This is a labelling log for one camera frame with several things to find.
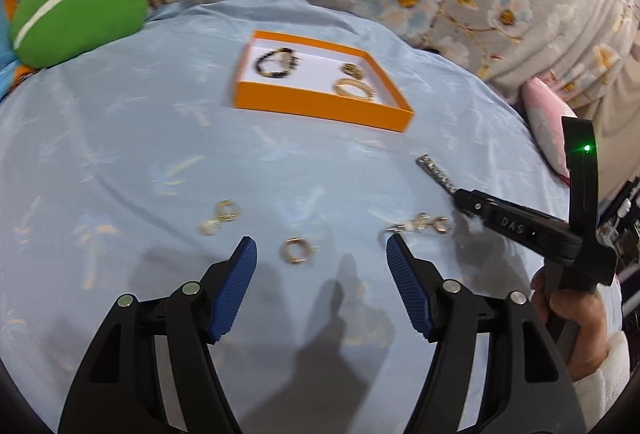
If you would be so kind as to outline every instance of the black beaded bracelet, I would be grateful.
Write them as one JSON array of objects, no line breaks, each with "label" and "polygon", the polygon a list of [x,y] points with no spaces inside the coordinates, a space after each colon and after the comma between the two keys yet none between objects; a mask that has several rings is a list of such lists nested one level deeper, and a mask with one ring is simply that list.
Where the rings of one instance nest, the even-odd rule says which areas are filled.
[{"label": "black beaded bracelet", "polygon": [[[286,65],[284,70],[278,70],[276,72],[270,72],[268,70],[264,70],[262,68],[262,62],[268,60],[272,56],[276,54],[288,54],[286,58]],[[293,49],[289,48],[279,48],[274,49],[273,51],[269,51],[266,54],[263,54],[260,58],[258,58],[254,64],[255,72],[260,74],[260,76],[264,76],[265,78],[284,78],[285,76],[289,76],[296,67],[298,67],[298,62],[300,59],[294,54]]]}]

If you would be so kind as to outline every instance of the blue bed sheet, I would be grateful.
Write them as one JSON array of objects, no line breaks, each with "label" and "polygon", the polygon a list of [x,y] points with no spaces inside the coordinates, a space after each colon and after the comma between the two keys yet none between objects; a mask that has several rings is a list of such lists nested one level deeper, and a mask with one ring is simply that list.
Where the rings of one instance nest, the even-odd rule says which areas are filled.
[{"label": "blue bed sheet", "polygon": [[[410,127],[234,108],[236,65],[257,29],[369,51],[415,110]],[[414,163],[425,153],[459,187],[566,217],[568,189],[520,116],[377,23],[303,0],[165,7],[141,32],[41,70],[0,106],[0,357],[55,429],[118,295],[169,295],[250,235],[258,267],[212,349],[245,434],[402,432],[433,346],[411,327],[379,232],[420,211],[448,216],[449,235],[407,234],[412,251],[499,297],[527,290],[542,265],[453,212]],[[200,236],[222,199],[241,216]],[[281,259],[291,237],[312,242],[312,261]],[[462,426],[478,411],[479,345]]]}]

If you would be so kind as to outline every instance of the white sleeve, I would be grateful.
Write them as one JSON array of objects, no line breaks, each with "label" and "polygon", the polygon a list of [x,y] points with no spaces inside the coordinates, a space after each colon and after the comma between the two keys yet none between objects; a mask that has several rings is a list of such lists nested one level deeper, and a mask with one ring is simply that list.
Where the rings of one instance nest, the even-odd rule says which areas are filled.
[{"label": "white sleeve", "polygon": [[629,348],[625,334],[615,332],[607,344],[609,356],[598,370],[574,382],[588,430],[605,415],[629,381]]}]

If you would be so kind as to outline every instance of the colorful pillow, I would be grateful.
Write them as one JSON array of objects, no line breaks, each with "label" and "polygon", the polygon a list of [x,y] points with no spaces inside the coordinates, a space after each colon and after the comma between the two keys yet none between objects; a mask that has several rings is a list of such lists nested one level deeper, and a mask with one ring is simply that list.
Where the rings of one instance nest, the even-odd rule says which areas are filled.
[{"label": "colorful pillow", "polygon": [[521,93],[533,137],[552,168],[568,182],[562,116],[575,118],[574,111],[538,78],[526,81]]},{"label": "colorful pillow", "polygon": [[146,0],[21,0],[10,38],[23,64],[52,67],[135,33],[145,15]]}]

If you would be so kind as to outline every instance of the silver screw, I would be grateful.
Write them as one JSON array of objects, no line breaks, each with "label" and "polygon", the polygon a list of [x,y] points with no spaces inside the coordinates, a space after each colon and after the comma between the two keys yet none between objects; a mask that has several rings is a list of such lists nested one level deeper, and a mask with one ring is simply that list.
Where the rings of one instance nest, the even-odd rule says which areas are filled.
[{"label": "silver screw", "polygon": [[118,306],[121,308],[128,308],[133,303],[133,297],[131,295],[120,295],[118,298]]},{"label": "silver screw", "polygon": [[514,291],[511,294],[511,301],[516,303],[518,306],[522,306],[527,301],[527,297],[524,295],[524,293]]},{"label": "silver screw", "polygon": [[188,282],[182,286],[182,293],[185,295],[195,295],[198,291],[200,291],[200,284],[197,282]]},{"label": "silver screw", "polygon": [[445,280],[442,283],[442,289],[444,289],[447,293],[458,293],[462,286],[460,286],[460,282],[453,279]]}]

